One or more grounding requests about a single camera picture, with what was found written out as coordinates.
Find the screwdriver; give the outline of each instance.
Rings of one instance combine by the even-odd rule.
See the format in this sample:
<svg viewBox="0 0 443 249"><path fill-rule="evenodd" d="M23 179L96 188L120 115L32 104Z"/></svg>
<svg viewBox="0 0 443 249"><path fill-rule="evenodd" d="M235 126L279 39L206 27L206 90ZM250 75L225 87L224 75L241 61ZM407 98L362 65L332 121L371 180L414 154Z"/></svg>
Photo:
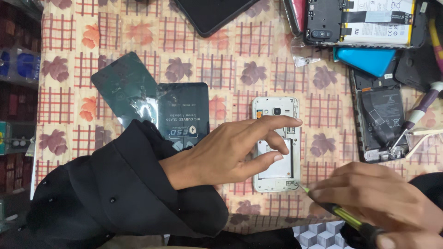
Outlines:
<svg viewBox="0 0 443 249"><path fill-rule="evenodd" d="M307 193L307 195L312 199L309 188L301 186ZM355 218L352 214L344 210L338 204L335 203L319 203L312 199L317 205L322 207L324 210L330 212L331 214L340 217L346 223L348 223L351 227L356 229L360 235L365 238L367 244L367 249L376 249L376 238L377 235L384 233L385 231L382 228L373 226L369 223L360 222L357 218Z"/></svg>
<svg viewBox="0 0 443 249"><path fill-rule="evenodd" d="M431 84L431 89L429 90L429 92L425 94L423 99L420 101L420 104L414 108L408 121L404 122L403 125L401 126L400 137L392 145L390 151L392 151L395 148L395 146L397 146L398 142L400 142L400 139L403 137L403 135L412 127L414 127L414 125L424 116L427 108L434 102L434 100L437 98L438 94L442 90L443 90L443 82L437 81Z"/></svg>

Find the gray cube pattern floor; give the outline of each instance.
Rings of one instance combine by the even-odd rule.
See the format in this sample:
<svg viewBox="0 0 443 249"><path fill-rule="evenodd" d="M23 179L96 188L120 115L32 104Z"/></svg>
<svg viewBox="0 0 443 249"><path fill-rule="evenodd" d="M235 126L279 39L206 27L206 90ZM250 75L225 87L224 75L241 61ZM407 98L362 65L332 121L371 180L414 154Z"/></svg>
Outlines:
<svg viewBox="0 0 443 249"><path fill-rule="evenodd" d="M340 234L343 221L294 226L294 237L302 249L353 249Z"/></svg>

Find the white phone frame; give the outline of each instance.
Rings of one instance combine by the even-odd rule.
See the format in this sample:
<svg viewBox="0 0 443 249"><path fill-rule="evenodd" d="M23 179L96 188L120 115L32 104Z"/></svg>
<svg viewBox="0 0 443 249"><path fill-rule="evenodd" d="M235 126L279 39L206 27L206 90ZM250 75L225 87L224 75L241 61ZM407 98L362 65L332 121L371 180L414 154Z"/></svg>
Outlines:
<svg viewBox="0 0 443 249"><path fill-rule="evenodd" d="M252 117L257 118L257 110L268 110L267 114L273 115L275 107L281 108L281 115L299 118L299 101L295 97L256 97L252 104ZM301 183L301 167L300 167L300 128L288 131L286 128L277 131L283 138L291 139L290 155L292 156L292 177L280 178L263 178L259 179L258 174L253 177L253 185L258 192L278 192L296 190ZM258 141L254 158L258 156Z"/></svg>

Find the fingernail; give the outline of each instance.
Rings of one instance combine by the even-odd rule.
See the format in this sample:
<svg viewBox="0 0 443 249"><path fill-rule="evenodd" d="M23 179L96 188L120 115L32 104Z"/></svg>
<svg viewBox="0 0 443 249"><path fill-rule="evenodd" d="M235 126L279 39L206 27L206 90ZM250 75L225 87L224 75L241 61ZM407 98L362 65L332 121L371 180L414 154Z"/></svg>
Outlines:
<svg viewBox="0 0 443 249"><path fill-rule="evenodd" d="M394 241L383 235L378 236L377 244L381 247L380 249L395 249Z"/></svg>
<svg viewBox="0 0 443 249"><path fill-rule="evenodd" d="M314 199L318 199L320 194L322 193L321 190L314 190L314 191L309 191L311 193L312 198Z"/></svg>
<svg viewBox="0 0 443 249"><path fill-rule="evenodd" d="M283 159L283 156L282 156L282 155L276 155L276 156L274 157L274 162L279 161L279 160L282 160L282 159Z"/></svg>

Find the table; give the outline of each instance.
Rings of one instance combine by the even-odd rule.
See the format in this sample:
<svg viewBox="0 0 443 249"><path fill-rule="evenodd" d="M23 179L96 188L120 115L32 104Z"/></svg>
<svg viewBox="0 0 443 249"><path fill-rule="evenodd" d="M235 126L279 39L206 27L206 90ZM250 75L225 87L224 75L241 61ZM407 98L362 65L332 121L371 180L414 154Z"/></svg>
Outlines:
<svg viewBox="0 0 443 249"><path fill-rule="evenodd" d="M256 96L298 98L305 186L358 161L347 69L334 63L327 50L315 47L295 52L322 61L294 66L292 35L280 0L259 1L206 39L178 13L173 0L52 0L44 9L42 31L35 187L58 165L91 155L123 132L89 78L129 51L138 54L157 82L206 82L211 130L251 118ZM166 74L172 63L190 67L192 74ZM406 110L422 96L406 87L402 92ZM418 125L441 127L442 106L442 100L436 101ZM328 139L331 150L319 155L321 150L312 147L314 135ZM385 165L409 180L443 171L442 152L440 145ZM225 230L236 233L335 219L310 215L311 200L301 191L261 194L251 179L225 184L219 193L231 213Z"/></svg>

